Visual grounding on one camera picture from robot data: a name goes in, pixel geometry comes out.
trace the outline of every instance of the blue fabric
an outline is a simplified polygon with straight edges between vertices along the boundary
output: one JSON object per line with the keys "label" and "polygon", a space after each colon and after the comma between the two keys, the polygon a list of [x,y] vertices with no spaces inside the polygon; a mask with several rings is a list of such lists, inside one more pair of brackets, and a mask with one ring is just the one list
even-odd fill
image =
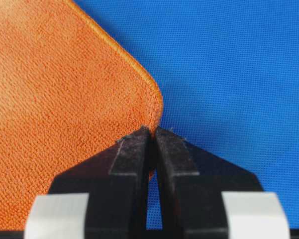
{"label": "blue fabric", "polygon": [[148,185],[148,208],[147,208],[147,230],[162,229],[161,211],[159,202],[159,190],[157,183],[157,172],[149,181]]}
{"label": "blue fabric", "polygon": [[157,81],[161,126],[256,173],[299,228],[299,0],[76,2]]}

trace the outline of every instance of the orange microfiber cloth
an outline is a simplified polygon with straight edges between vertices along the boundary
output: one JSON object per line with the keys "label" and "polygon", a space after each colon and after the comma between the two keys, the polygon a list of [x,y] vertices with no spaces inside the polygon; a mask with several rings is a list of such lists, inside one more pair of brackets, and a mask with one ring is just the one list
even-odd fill
{"label": "orange microfiber cloth", "polygon": [[155,81],[71,0],[0,0],[0,230],[23,230],[56,174],[161,114]]}

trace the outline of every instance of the white block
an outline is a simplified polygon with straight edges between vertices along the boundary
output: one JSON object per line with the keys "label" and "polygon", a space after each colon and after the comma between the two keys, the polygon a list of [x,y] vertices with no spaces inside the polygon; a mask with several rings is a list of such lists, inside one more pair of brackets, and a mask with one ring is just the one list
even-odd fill
{"label": "white block", "polygon": [[24,239],[84,239],[88,199],[88,193],[37,196]]}
{"label": "white block", "polygon": [[289,239],[279,199],[270,192],[222,192],[229,239]]}

